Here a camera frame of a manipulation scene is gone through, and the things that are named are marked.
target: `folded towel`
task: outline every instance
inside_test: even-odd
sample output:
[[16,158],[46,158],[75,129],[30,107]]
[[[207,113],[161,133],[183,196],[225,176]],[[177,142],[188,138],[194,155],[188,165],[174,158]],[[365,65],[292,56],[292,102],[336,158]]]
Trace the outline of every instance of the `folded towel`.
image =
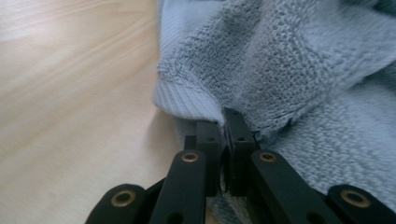
[[[396,210],[396,1],[163,0],[154,104],[224,125],[245,116],[262,148],[314,189],[351,184]],[[209,203],[248,223],[244,200]]]

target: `cloth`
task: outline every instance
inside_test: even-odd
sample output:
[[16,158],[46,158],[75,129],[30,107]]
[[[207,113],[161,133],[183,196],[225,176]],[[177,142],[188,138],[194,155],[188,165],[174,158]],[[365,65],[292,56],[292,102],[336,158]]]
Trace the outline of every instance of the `cloth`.
[[[238,110],[312,188],[354,185],[395,211],[395,16],[394,0],[163,0],[153,102],[181,140]],[[209,204],[249,223],[242,198]]]

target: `wooden table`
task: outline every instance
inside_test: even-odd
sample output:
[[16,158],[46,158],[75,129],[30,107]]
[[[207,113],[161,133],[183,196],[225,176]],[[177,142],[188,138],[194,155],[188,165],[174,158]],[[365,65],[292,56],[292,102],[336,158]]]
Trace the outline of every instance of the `wooden table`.
[[0,2],[0,223],[83,223],[109,189],[166,176],[156,22],[154,0]]

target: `light wood surface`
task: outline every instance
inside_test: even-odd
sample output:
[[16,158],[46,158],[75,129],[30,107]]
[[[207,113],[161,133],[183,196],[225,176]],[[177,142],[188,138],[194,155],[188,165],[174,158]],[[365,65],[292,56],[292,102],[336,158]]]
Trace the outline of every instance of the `light wood surface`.
[[155,0],[0,1],[0,223],[83,223],[109,189],[166,176],[156,22]]

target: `wood grain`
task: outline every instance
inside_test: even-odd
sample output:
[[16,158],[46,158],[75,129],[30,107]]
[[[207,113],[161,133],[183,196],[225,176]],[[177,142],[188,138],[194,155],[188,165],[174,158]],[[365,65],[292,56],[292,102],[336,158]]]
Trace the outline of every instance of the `wood grain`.
[[156,22],[154,0],[1,1],[1,223],[83,223],[107,190],[166,176]]

